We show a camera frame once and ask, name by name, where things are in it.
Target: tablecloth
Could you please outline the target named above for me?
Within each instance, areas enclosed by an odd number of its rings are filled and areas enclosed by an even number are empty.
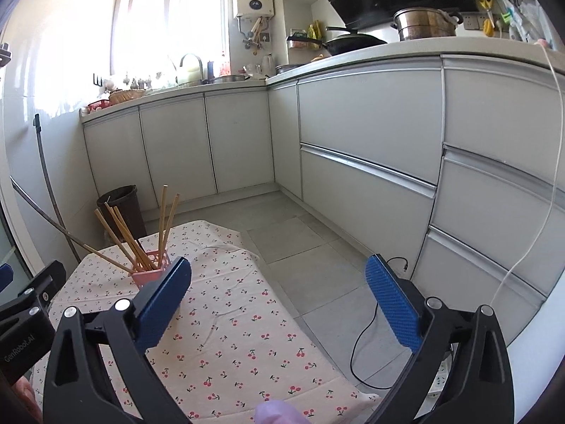
[[[155,250],[157,235],[141,240]],[[103,253],[126,264],[117,246]],[[147,358],[167,391],[192,420],[232,423],[253,420],[262,401],[285,400],[314,424],[350,420],[375,406],[335,370],[300,330],[266,282],[256,256],[242,248],[239,233],[204,221],[171,229],[171,260],[184,256],[192,283],[160,343]],[[88,255],[53,299],[50,319],[74,305],[83,313],[105,310],[137,293],[122,270]],[[101,347],[123,407],[139,416],[114,364]],[[33,387],[42,401],[47,356],[36,364]]]

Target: countertop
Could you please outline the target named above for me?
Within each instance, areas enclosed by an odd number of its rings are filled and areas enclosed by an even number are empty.
[[[565,75],[565,54],[547,50],[553,67]],[[375,60],[406,58],[414,56],[432,56],[441,54],[471,54],[492,56],[504,59],[518,60],[533,65],[547,66],[543,50],[538,45],[499,38],[479,38],[474,36],[445,36],[442,38],[424,38],[387,45],[374,46],[357,51],[346,52],[323,60],[281,73],[269,78],[267,86],[311,75],[338,66],[359,64]]]
[[[170,99],[170,98],[185,96],[185,95],[205,94],[210,92],[224,91],[231,89],[247,89],[249,87],[265,87],[265,81],[262,79],[261,80],[248,79],[246,81],[236,81],[233,83],[203,84],[202,86],[175,87],[172,89],[166,89],[163,92],[154,92],[140,99],[128,100],[124,103],[119,103],[117,105],[104,108],[103,110],[98,110],[89,114],[85,114],[80,117],[80,120],[81,123],[85,124],[97,118],[101,118],[107,114],[126,110],[132,107],[138,107],[140,105],[151,103],[158,100]]]

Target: wok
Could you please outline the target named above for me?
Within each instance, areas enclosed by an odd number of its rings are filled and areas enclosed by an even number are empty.
[[[386,45],[376,36],[366,35],[365,33],[357,33],[355,29],[346,29],[342,27],[326,27],[328,31],[348,31],[347,35],[340,35],[330,41],[323,42],[314,38],[304,38],[303,36],[288,36],[286,41],[302,41],[306,43],[314,43],[326,49],[332,56],[343,54],[344,52],[356,51],[357,49],[368,48],[377,45]]]

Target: tile floor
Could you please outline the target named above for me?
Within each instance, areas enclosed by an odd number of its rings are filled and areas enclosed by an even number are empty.
[[[174,224],[194,220],[241,232],[244,245],[259,256],[262,273],[304,333],[352,384],[375,392],[349,369],[355,340],[373,318],[376,303],[365,283],[366,258],[360,252],[281,192],[180,213]],[[149,234],[157,231],[157,221],[146,226]],[[389,387],[409,356],[379,311],[359,341],[353,368],[367,383]],[[361,415],[355,423],[367,417]]]

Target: trash can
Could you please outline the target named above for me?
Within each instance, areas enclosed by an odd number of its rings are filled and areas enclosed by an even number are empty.
[[[98,201],[96,201],[96,205],[102,212],[102,215],[108,222],[109,226],[112,228],[112,231],[114,231],[116,236],[123,241],[124,238],[122,233],[114,222],[112,215],[108,212],[108,209],[104,205],[106,202],[110,207],[117,206],[120,209],[120,213],[128,225],[134,239],[147,236],[145,223],[143,223],[141,209],[139,208],[139,201],[137,201],[136,185],[116,188],[115,190],[103,194],[100,198],[98,198]]]

